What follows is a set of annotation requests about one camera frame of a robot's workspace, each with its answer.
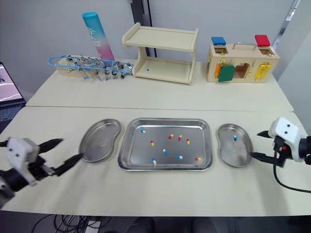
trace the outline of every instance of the white wall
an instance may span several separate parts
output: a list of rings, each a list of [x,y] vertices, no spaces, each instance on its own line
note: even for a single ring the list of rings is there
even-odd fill
[[[53,73],[50,56],[98,56],[81,14],[96,11],[116,58],[137,58],[121,38],[134,24],[128,0],[0,0],[0,59],[28,99]]]
[[[151,0],[154,27],[194,31],[199,28],[197,59],[206,62],[212,36],[227,43],[255,43],[256,34],[266,34],[272,44],[293,0]],[[161,50],[159,57],[190,59],[185,53]]]
[[[311,0],[301,0],[291,22],[276,48],[280,62],[273,71],[278,80],[310,31]]]
[[[278,83],[311,135],[311,31],[281,75]]]

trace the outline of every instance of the two-tier wooden shelf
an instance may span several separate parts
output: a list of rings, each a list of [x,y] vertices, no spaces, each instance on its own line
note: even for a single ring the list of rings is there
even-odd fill
[[[136,23],[122,37],[122,43],[125,46],[137,46],[138,48],[138,62],[133,68],[133,76],[191,84],[198,33],[199,29],[183,31],[144,27]],[[192,62],[148,57],[145,47],[190,52]]]

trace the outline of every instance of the kidney-shaped metal tray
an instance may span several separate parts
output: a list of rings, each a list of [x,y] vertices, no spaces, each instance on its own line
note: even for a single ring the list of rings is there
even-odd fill
[[[125,170],[205,170],[212,163],[209,126],[200,119],[134,119],[118,163]]]
[[[79,153],[84,153],[82,159],[86,162],[108,159],[120,130],[121,124],[115,119],[104,119],[92,125],[79,146]]]
[[[252,157],[253,144],[247,132],[238,125],[224,124],[218,129],[219,152],[222,159],[231,166],[247,166]]]

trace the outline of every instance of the white table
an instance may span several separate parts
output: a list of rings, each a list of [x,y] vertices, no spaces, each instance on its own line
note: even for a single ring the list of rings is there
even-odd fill
[[[219,157],[216,130],[235,123],[247,130],[255,150],[272,155],[272,140],[256,136],[279,113],[178,111],[104,108],[26,107],[0,135],[28,137],[36,143],[65,140],[43,155],[47,165],[58,166],[78,152],[81,138],[95,122],[115,118],[122,124],[111,158],[89,164],[80,161],[61,177],[48,177],[26,187],[3,210],[99,216],[288,216],[310,215],[310,195],[279,186],[272,165],[253,161],[232,168]],[[282,113],[302,128],[294,113]],[[117,163],[127,124],[137,117],[201,118],[211,129],[213,163],[206,171],[129,172]],[[0,148],[1,169],[9,169]],[[311,189],[310,167],[287,161],[279,178],[294,187]]]
[[[208,83],[206,64],[196,63],[192,85],[133,78],[99,81],[56,71],[27,106],[291,112],[271,75],[267,83]]]

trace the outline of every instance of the yellow latch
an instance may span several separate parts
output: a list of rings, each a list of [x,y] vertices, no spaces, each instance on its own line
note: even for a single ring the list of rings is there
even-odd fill
[[[225,63],[225,59],[222,59],[220,61],[220,63],[216,64],[216,69],[215,69],[215,73],[214,73],[215,79],[219,78],[220,71],[221,71],[222,67],[226,66],[226,65],[228,65],[228,64]]]
[[[259,66],[259,68],[255,74],[255,81],[260,81],[261,79],[264,79],[266,77],[268,71],[271,69],[271,67],[272,66],[270,65],[269,62],[262,63]]]

